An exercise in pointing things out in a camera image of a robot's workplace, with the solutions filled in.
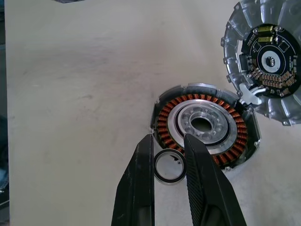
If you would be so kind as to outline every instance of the center hole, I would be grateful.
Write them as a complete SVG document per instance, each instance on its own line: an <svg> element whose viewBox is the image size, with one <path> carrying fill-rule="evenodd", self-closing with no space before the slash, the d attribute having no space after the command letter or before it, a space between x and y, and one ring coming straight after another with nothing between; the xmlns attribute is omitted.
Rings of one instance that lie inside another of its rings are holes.
<svg viewBox="0 0 301 226"><path fill-rule="evenodd" d="M203 118L195 118L191 121L191 124L194 128L202 132L210 131L212 129L211 123Z"/></svg>
<svg viewBox="0 0 301 226"><path fill-rule="evenodd" d="M157 171L165 179L176 179L182 174L182 164L174 160L176 155L163 155L157 161Z"/></svg>

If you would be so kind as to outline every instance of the copper winding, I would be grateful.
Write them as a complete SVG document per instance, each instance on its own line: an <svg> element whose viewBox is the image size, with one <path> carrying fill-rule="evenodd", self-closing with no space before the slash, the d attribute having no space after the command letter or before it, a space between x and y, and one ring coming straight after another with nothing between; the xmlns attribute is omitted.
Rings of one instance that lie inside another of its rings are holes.
<svg viewBox="0 0 301 226"><path fill-rule="evenodd" d="M225 152L225 155L227 156L227 158L228 158L230 161L233 161L233 160L234 160L234 157L233 157L229 152Z"/></svg>
<svg viewBox="0 0 301 226"><path fill-rule="evenodd" d="M169 107L170 109L174 108L174 106L171 103L168 103L166 106Z"/></svg>
<svg viewBox="0 0 301 226"><path fill-rule="evenodd" d="M225 102L222 101L222 100L219 100L219 101L218 101L218 105L220 105L220 106L222 106L224 103L225 103Z"/></svg>
<svg viewBox="0 0 301 226"><path fill-rule="evenodd" d="M234 113L231 114L231 116L232 116L233 118L237 118L237 117L240 117L240 114L237 113L237 112L234 112Z"/></svg>
<svg viewBox="0 0 301 226"><path fill-rule="evenodd" d="M230 114L232 114L232 113L236 112L236 110L235 110L234 108L230 108L230 109L228 109L228 112L229 112Z"/></svg>
<svg viewBox="0 0 301 226"><path fill-rule="evenodd" d="M161 134L161 139L165 139L165 138L167 138L167 137L169 137L169 134L168 133L164 133L164 134Z"/></svg>
<svg viewBox="0 0 301 226"><path fill-rule="evenodd" d="M182 100L183 101L186 101L187 100L187 97L186 96L181 96Z"/></svg>
<svg viewBox="0 0 301 226"><path fill-rule="evenodd" d="M246 129L245 123L238 123L236 125L237 125L237 128L245 128Z"/></svg>
<svg viewBox="0 0 301 226"><path fill-rule="evenodd" d="M168 132L167 128L159 128L158 129L158 133L167 133L167 132Z"/></svg>
<svg viewBox="0 0 301 226"><path fill-rule="evenodd" d="M240 153L244 152L245 148L240 146L240 145L237 145L237 144L234 144L233 147L238 150Z"/></svg>
<svg viewBox="0 0 301 226"><path fill-rule="evenodd" d="M237 118L237 119L234 119L236 123L239 123L239 122L244 122L244 120L242 118Z"/></svg>
<svg viewBox="0 0 301 226"><path fill-rule="evenodd" d="M168 146L171 149L175 149L177 147L177 144L173 143L172 145Z"/></svg>
<svg viewBox="0 0 301 226"><path fill-rule="evenodd" d="M222 107L227 110L230 107L230 105L229 104L224 104Z"/></svg>
<svg viewBox="0 0 301 226"><path fill-rule="evenodd" d="M159 117L158 121L167 121L167 118L165 118L165 117Z"/></svg>
<svg viewBox="0 0 301 226"><path fill-rule="evenodd" d="M233 156L235 156L236 158L240 156L240 153L236 151L234 148L230 149L230 153L233 154Z"/></svg>
<svg viewBox="0 0 301 226"><path fill-rule="evenodd" d="M184 149L183 149L183 148L181 148L181 147L179 147L179 148L177 149L177 151L179 151L179 152L183 153L183 152L184 152Z"/></svg>
<svg viewBox="0 0 301 226"><path fill-rule="evenodd" d="M213 160L215 161L215 163L216 163L217 165L219 165L220 163L219 163L217 157L216 157L216 156L212 156L212 157L213 157Z"/></svg>
<svg viewBox="0 0 301 226"><path fill-rule="evenodd" d="M243 134L239 134L237 136L239 139L244 139L244 140L247 140L248 139L248 136L247 135L243 135Z"/></svg>
<svg viewBox="0 0 301 226"><path fill-rule="evenodd" d="M216 97L213 97L212 102L213 102L213 103L216 103L217 101L218 101L218 99L217 99Z"/></svg>
<svg viewBox="0 0 301 226"><path fill-rule="evenodd" d="M160 112L159 115L167 117L167 116L168 116L168 113L166 113L166 112Z"/></svg>
<svg viewBox="0 0 301 226"><path fill-rule="evenodd" d="M177 106L178 103L175 100L170 101L174 106Z"/></svg>
<svg viewBox="0 0 301 226"><path fill-rule="evenodd" d="M164 140L164 141L163 141L163 143L166 144L166 145L168 145L168 144L170 144L170 143L172 143L172 142L173 142L172 139L167 139L167 140Z"/></svg>
<svg viewBox="0 0 301 226"><path fill-rule="evenodd" d="M170 109L167 108L167 107L163 107L163 108L162 108L162 111L165 111L165 112L167 112L167 113L170 113Z"/></svg>
<svg viewBox="0 0 301 226"><path fill-rule="evenodd" d="M240 140L240 139L238 139L238 140L236 140L236 143L238 143L238 144L240 144L242 146L245 146L246 143L247 143L247 141L246 140Z"/></svg>
<svg viewBox="0 0 301 226"><path fill-rule="evenodd" d="M177 100L179 103L182 103L181 98L177 97L176 100Z"/></svg>
<svg viewBox="0 0 301 226"><path fill-rule="evenodd" d="M159 122L158 127L166 127L166 122Z"/></svg>
<svg viewBox="0 0 301 226"><path fill-rule="evenodd" d="M219 157L220 157L223 164L227 163L227 159L222 154L220 154Z"/></svg>
<svg viewBox="0 0 301 226"><path fill-rule="evenodd" d="M246 129L238 129L237 133L248 134L248 131Z"/></svg>

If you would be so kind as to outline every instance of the black circuit board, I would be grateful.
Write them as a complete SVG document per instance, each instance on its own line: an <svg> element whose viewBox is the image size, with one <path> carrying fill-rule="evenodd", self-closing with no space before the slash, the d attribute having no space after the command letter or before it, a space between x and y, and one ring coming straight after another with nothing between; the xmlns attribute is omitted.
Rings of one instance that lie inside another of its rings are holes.
<svg viewBox="0 0 301 226"><path fill-rule="evenodd" d="M240 62L264 95L286 97L301 85L301 48L285 29L272 24L255 28L243 41ZM267 64L267 58L275 65Z"/></svg>

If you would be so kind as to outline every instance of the black rubber seal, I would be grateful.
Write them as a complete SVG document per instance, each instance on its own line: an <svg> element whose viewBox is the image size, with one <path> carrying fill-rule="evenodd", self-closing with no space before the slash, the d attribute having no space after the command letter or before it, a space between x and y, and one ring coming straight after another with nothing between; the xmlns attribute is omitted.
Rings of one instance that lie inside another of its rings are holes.
<svg viewBox="0 0 301 226"><path fill-rule="evenodd" d="M162 154L164 154L164 153L166 153L166 152L172 152L172 153L174 153L174 154L177 156L178 159L182 159L182 161L183 161L183 165L182 165L183 170L182 170L182 173L181 173L180 176L178 176L178 177L175 178L175 179L166 179L166 178L162 177L162 176L158 173L158 171L157 171L157 160L158 160L158 158L159 158ZM155 177L156 177L159 181L162 181L162 182L167 183L167 184L174 184L174 183L177 183L177 182L183 180L184 177L186 176L187 164L186 164L185 157L182 155L181 152L179 152L179 151L177 151L177 150L174 150L174 149L164 149L164 150L160 151L159 153L156 154L156 156L155 156L155 158L154 158L154 163L155 163L155 167L154 167Z"/></svg>

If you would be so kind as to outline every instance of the yellow capacitor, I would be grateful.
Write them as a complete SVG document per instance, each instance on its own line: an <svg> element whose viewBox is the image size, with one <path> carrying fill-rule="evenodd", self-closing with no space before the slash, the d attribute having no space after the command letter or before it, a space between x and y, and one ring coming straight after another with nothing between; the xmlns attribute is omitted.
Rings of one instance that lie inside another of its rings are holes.
<svg viewBox="0 0 301 226"><path fill-rule="evenodd" d="M272 42L273 37L259 37L258 42Z"/></svg>
<svg viewBox="0 0 301 226"><path fill-rule="evenodd" d="M259 27L258 32L271 32L273 30L273 26L267 26L267 27Z"/></svg>

